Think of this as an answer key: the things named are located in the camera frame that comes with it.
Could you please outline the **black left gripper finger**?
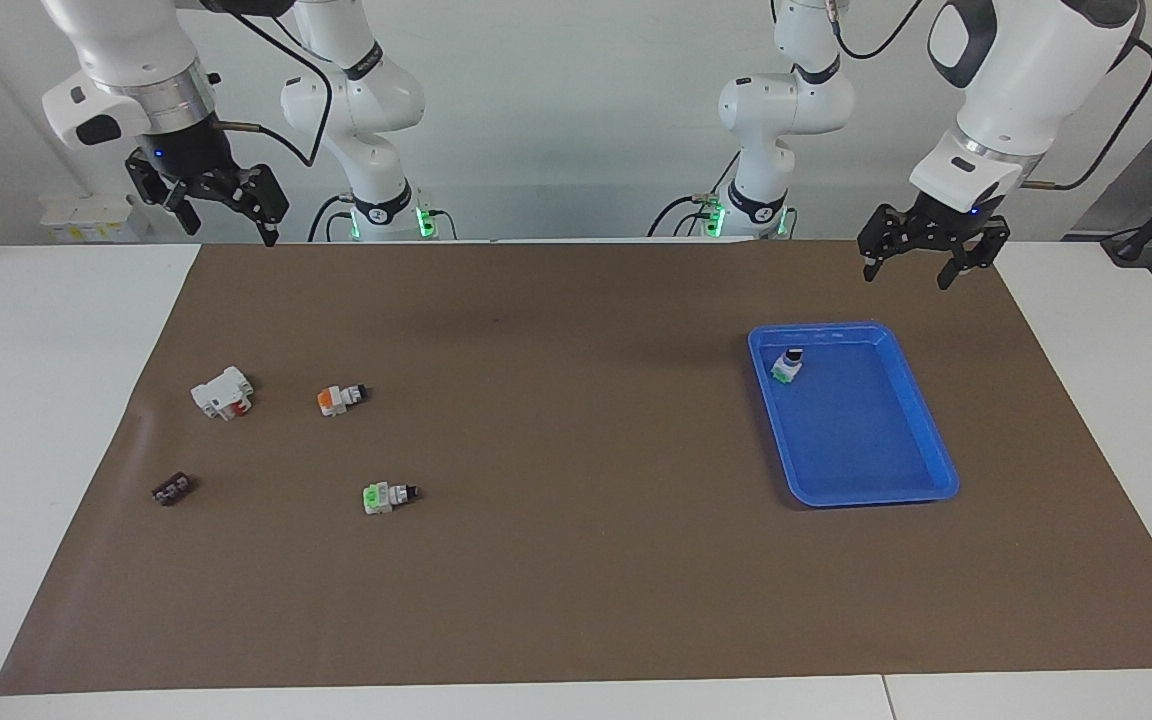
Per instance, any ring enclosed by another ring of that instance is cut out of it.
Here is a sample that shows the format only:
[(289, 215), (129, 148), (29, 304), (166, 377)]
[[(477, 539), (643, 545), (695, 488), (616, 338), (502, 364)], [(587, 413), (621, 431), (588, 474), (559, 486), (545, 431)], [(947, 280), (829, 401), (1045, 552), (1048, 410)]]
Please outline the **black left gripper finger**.
[(864, 260), (861, 273), (865, 282), (873, 282), (881, 272), (882, 264), (899, 255), (916, 250), (937, 250), (935, 232), (915, 227), (914, 234), (910, 234), (908, 220), (905, 211), (881, 204), (861, 228), (856, 242), (861, 259)]
[(972, 270), (987, 270), (995, 264), (998, 253), (1010, 238), (1010, 227), (1005, 218), (991, 218), (977, 232), (945, 232), (947, 250), (950, 252), (940, 274), (938, 288), (945, 291), (960, 275)]

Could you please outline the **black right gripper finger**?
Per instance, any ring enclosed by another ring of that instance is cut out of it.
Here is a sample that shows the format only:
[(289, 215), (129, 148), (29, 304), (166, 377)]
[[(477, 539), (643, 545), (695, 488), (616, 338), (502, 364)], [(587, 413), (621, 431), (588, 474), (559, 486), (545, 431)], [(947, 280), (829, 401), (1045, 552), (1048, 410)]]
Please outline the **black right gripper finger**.
[(242, 215), (259, 232), (262, 245), (275, 247), (279, 225), (288, 213), (289, 200), (268, 165), (210, 170), (198, 177), (198, 199), (219, 202)]
[(200, 232), (200, 218), (188, 200), (188, 184), (183, 181), (169, 184), (161, 174), (152, 167), (146, 156), (127, 156), (126, 172), (131, 179), (141, 200), (151, 206), (160, 206), (179, 220), (187, 236)]

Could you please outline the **white circuit breaker red lever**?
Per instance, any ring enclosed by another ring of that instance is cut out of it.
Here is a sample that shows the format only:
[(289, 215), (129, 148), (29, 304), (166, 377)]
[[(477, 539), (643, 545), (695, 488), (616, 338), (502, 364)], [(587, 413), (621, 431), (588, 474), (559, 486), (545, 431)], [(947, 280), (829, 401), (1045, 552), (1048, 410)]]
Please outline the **white circuit breaker red lever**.
[(209, 418), (233, 420), (251, 410), (253, 384), (241, 369), (228, 366), (211, 381), (198, 384), (189, 395)]

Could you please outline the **blue plastic tray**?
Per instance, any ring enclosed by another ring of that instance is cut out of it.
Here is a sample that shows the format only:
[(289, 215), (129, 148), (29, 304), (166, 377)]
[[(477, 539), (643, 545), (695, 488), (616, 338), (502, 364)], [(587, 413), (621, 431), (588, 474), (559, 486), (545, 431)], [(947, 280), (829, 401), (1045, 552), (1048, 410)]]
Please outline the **blue plastic tray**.
[[(805, 348), (794, 382), (771, 367)], [(896, 334), (879, 323), (759, 325), (748, 350), (791, 497), (814, 509), (950, 500), (960, 479)]]

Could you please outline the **brown table mat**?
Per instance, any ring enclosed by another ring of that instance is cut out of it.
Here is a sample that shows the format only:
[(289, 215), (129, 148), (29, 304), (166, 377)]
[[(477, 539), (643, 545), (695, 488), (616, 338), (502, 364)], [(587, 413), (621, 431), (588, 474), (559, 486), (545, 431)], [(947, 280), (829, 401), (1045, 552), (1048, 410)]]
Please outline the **brown table mat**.
[[(844, 243), (206, 247), (0, 694), (1152, 667), (1152, 538), (1005, 282)], [(943, 502), (791, 498), (748, 332), (896, 334)], [(252, 407), (192, 388), (237, 366)], [(324, 416), (317, 392), (369, 397)], [(195, 488), (162, 507), (170, 475)], [(362, 488), (420, 500), (367, 515)]]

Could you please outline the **orange white knob switch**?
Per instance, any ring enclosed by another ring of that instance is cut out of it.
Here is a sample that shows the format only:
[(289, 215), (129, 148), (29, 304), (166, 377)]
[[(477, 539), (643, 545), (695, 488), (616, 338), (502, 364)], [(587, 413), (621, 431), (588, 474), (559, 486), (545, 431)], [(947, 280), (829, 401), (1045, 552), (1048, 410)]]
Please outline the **orange white knob switch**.
[(362, 384), (355, 386), (329, 386), (316, 395), (317, 406), (324, 416), (347, 414), (353, 406), (361, 404), (369, 397), (369, 389)]

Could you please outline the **bright green white knob switch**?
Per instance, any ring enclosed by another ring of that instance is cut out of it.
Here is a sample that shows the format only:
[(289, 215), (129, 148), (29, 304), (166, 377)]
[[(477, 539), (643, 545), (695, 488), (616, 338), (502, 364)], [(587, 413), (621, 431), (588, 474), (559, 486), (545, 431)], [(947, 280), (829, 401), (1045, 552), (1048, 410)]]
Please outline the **bright green white knob switch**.
[(419, 486), (378, 482), (362, 488), (361, 503), (367, 515), (380, 515), (420, 500), (420, 497), (422, 491)]

